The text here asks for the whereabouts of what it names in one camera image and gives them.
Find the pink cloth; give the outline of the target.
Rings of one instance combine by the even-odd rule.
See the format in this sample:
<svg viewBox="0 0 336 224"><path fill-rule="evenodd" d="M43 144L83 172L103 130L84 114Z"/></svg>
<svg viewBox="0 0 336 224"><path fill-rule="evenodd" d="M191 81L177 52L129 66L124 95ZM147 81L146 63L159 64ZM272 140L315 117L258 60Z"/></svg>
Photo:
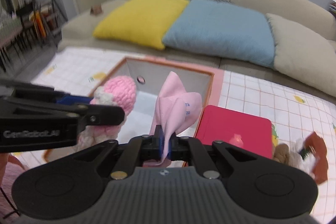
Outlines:
<svg viewBox="0 0 336 224"><path fill-rule="evenodd" d="M165 137L163 154L159 161L150 160L143 165L163 168L169 166L171 160L167 155L170 137L192 126L198 120L201 110L201 95L197 92L187 92L179 76L170 72L157 97L150 128L150 134L153 135L156 125L162 126Z"/></svg>

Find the pink knitted hat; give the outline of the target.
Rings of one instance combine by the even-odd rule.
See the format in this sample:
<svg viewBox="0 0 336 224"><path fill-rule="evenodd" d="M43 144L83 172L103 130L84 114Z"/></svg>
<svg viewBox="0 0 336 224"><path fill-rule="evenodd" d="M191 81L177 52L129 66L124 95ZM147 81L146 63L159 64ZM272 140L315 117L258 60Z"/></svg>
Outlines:
<svg viewBox="0 0 336 224"><path fill-rule="evenodd" d="M75 151L81 151L108 139L116 139L127 116L134 108L137 87L129 76L117 76L109 79L94 91L91 104L118 106L125 112L123 121L117 126L88 126L80 133Z"/></svg>

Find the black metal rack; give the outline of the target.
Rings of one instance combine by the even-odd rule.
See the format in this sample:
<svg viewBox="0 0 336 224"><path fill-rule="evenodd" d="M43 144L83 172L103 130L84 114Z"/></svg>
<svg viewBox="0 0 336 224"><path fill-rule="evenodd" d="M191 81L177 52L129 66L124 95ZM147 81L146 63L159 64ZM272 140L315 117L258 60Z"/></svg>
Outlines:
<svg viewBox="0 0 336 224"><path fill-rule="evenodd" d="M26 2L16 11L25 36L32 35L41 45L54 42L61 36L63 25L68 22L66 13L57 0Z"/></svg>

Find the red lidded plastic box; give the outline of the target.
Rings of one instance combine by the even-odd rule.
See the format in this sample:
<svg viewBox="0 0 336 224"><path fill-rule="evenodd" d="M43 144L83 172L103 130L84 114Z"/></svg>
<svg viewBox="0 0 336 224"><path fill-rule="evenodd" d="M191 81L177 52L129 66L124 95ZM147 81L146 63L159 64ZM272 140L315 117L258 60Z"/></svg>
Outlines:
<svg viewBox="0 0 336 224"><path fill-rule="evenodd" d="M272 123L265 118L208 105L203 110L195 137L206 145L222 140L272 158Z"/></svg>

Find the orange rimmed storage box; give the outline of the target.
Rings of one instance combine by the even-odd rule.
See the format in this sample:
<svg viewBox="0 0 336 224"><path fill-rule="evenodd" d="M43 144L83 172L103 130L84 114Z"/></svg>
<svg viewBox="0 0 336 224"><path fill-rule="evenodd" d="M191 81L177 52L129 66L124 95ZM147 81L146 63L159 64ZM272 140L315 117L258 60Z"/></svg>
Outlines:
<svg viewBox="0 0 336 224"><path fill-rule="evenodd" d="M157 102L175 101L187 92L198 93L202 98L202 107L217 105L221 97L224 71L153 57L126 56L100 77L97 86L117 76L132 78L137 92L135 106L117 137L120 143L126 143L136 135L150 132Z"/></svg>

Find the brown yarn bundle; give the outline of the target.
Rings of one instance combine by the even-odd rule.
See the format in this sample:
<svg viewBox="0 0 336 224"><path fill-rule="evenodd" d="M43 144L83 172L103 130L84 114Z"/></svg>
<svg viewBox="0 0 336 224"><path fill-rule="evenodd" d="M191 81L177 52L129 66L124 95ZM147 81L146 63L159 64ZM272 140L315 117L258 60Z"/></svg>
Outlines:
<svg viewBox="0 0 336 224"><path fill-rule="evenodd" d="M273 160L288 165L289 147L287 144L281 143L274 147Z"/></svg>

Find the small brown box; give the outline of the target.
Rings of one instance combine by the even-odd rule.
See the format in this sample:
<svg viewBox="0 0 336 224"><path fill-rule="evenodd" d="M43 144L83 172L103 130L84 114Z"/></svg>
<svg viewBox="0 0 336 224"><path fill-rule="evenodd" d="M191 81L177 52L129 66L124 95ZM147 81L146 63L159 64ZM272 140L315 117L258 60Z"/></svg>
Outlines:
<svg viewBox="0 0 336 224"><path fill-rule="evenodd" d="M98 16L103 13L101 5L94 5L91 7L90 14L94 16Z"/></svg>

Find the clear plastic wrapped item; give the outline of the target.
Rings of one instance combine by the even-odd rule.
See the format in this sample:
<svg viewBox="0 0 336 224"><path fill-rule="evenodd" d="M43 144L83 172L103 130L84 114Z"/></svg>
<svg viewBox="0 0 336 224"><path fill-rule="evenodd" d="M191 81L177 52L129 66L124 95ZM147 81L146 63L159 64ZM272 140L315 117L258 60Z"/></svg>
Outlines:
<svg viewBox="0 0 336 224"><path fill-rule="evenodd" d="M303 139L297 139L289 150L288 165L307 173L313 179L315 179L313 169L317 161L314 148L305 147Z"/></svg>

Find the blue cushion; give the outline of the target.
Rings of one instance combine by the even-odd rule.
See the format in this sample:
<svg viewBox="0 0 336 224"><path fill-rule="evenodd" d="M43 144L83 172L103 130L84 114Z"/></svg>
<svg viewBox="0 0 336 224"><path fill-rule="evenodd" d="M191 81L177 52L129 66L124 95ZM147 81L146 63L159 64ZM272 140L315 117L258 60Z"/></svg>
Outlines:
<svg viewBox="0 0 336 224"><path fill-rule="evenodd" d="M264 14L229 3L192 0L169 28L165 46L271 68L274 39Z"/></svg>

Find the yellow cushion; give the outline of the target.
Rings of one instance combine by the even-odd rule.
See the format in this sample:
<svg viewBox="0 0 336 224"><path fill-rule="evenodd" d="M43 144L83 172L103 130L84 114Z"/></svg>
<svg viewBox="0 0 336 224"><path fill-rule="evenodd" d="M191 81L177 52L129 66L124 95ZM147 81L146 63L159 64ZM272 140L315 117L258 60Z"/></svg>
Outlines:
<svg viewBox="0 0 336 224"><path fill-rule="evenodd" d="M128 0L94 29L93 37L164 50L162 39L188 6L188 0Z"/></svg>

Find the beige cushion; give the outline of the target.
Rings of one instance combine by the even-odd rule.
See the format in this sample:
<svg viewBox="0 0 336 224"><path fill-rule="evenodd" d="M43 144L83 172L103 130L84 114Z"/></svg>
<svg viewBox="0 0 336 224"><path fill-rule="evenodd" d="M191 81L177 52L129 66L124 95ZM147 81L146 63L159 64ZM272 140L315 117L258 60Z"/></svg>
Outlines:
<svg viewBox="0 0 336 224"><path fill-rule="evenodd" d="M275 44L274 68L335 97L335 49L320 34L275 14L266 14Z"/></svg>

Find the beige sofa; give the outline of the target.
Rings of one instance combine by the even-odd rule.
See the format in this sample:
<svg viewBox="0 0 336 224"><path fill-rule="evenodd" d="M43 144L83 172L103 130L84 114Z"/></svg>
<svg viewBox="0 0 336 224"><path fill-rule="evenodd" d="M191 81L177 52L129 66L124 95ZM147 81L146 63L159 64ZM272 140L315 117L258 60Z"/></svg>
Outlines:
<svg viewBox="0 0 336 224"><path fill-rule="evenodd" d="M62 40L58 50L67 47L100 48L104 50L126 51L141 53L157 57L165 57L174 61L209 65L211 67L226 68L237 66L238 71L250 67L249 63L242 61L221 59L205 55L183 52L166 48L164 51L139 46L128 42L97 40L92 37L92 32L97 24L112 10L123 4L126 0L110 0L102 4L104 13L99 16L90 15L89 11L71 19L62 28ZM335 17L326 9L308 0L229 0L233 4L259 11L263 14L271 13L295 21L310 28L335 45Z"/></svg>

